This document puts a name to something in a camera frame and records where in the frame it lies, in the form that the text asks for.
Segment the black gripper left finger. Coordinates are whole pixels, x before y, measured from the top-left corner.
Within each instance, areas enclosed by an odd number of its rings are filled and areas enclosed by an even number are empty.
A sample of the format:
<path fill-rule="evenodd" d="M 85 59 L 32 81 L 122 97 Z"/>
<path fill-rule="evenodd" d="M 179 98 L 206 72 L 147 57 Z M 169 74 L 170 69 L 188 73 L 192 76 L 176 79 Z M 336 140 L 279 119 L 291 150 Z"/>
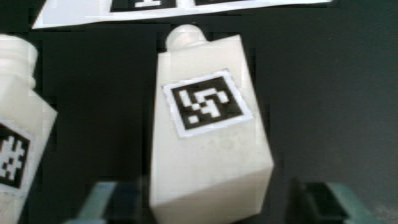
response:
<path fill-rule="evenodd" d="M 64 224 L 142 224 L 142 181 L 97 182 L 78 215 Z"/>

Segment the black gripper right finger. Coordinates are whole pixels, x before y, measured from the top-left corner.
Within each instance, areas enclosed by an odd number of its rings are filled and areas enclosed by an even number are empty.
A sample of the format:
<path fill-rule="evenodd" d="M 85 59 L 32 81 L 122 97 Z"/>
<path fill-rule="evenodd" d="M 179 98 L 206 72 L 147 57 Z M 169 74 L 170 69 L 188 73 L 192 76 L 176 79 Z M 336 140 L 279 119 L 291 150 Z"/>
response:
<path fill-rule="evenodd" d="M 288 224 L 385 224 L 350 188 L 336 182 L 289 182 Z"/>

